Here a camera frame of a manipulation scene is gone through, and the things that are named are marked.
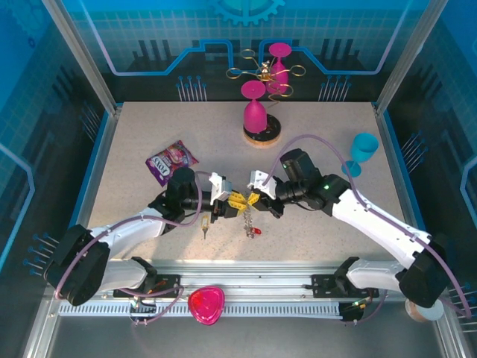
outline beige countertop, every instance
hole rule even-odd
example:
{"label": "beige countertop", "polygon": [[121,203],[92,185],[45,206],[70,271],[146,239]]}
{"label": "beige countertop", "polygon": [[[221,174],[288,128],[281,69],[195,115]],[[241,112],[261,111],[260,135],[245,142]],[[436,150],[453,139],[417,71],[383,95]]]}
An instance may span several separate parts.
{"label": "beige countertop", "polygon": [[[270,148],[254,148],[242,132],[245,102],[127,102],[124,104],[93,207],[89,227],[112,224],[132,216],[164,189],[145,165],[152,154],[181,139],[199,159],[192,168],[217,172],[244,192],[250,171],[267,172],[281,147],[299,134],[317,134],[350,158],[356,134],[367,131],[380,138],[369,103],[279,103],[268,112],[282,123],[279,141]],[[341,164],[324,145],[304,139],[291,148],[307,151],[323,175],[344,177]],[[356,185],[374,204],[402,219],[396,188],[382,145],[361,165]],[[278,168],[275,175],[286,179]],[[123,257],[174,260],[312,260],[342,261],[349,256],[391,258],[364,234],[324,213],[295,206],[275,219],[270,213],[252,212],[261,236],[249,239],[243,216],[219,219],[203,240],[200,220],[158,239],[149,239]]]}

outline red heart-shaped box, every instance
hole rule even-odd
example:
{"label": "red heart-shaped box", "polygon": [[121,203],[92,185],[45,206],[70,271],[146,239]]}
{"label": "red heart-shaped box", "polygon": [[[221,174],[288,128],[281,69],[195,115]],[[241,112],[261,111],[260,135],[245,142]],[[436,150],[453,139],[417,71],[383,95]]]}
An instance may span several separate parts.
{"label": "red heart-shaped box", "polygon": [[187,304],[195,319],[210,326],[220,318],[224,310],[225,294],[215,286],[202,287],[189,296]]}

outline glass wall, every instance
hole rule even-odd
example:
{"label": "glass wall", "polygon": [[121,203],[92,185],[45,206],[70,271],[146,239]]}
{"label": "glass wall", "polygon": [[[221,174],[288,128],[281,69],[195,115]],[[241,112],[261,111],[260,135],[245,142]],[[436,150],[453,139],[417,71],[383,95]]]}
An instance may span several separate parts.
{"label": "glass wall", "polygon": [[64,0],[116,101],[242,100],[230,67],[293,52],[293,101],[374,101],[429,0]]}
{"label": "glass wall", "polygon": [[0,0],[0,49],[0,355],[21,357],[50,254],[34,238],[68,227],[104,109],[41,1]]}
{"label": "glass wall", "polygon": [[[388,108],[423,223],[454,239],[469,292],[477,287],[476,14],[473,0],[449,0]],[[475,306],[477,295],[467,297]],[[463,329],[475,344],[472,327]]]}

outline blue plastic cup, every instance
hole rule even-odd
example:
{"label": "blue plastic cup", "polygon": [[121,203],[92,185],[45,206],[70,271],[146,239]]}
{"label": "blue plastic cup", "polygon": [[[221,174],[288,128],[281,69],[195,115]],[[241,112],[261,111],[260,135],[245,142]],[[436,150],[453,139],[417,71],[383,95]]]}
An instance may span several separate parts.
{"label": "blue plastic cup", "polygon": [[369,160],[378,150],[378,139],[369,133],[360,133],[355,136],[351,145],[351,157],[358,163]]}
{"label": "blue plastic cup", "polygon": [[[354,160],[347,160],[346,166],[350,170],[350,174],[353,178],[356,178],[361,175],[361,166]],[[344,166],[341,166],[341,171],[343,172],[343,174],[348,175]]]}

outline snack bag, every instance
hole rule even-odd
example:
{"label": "snack bag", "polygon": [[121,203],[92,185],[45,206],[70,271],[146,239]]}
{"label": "snack bag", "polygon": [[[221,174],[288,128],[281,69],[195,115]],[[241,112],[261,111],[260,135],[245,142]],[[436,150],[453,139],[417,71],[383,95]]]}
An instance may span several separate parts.
{"label": "snack bag", "polygon": [[178,140],[163,151],[146,160],[146,165],[161,186],[165,186],[177,168],[199,163],[192,153],[185,147],[182,140]]}

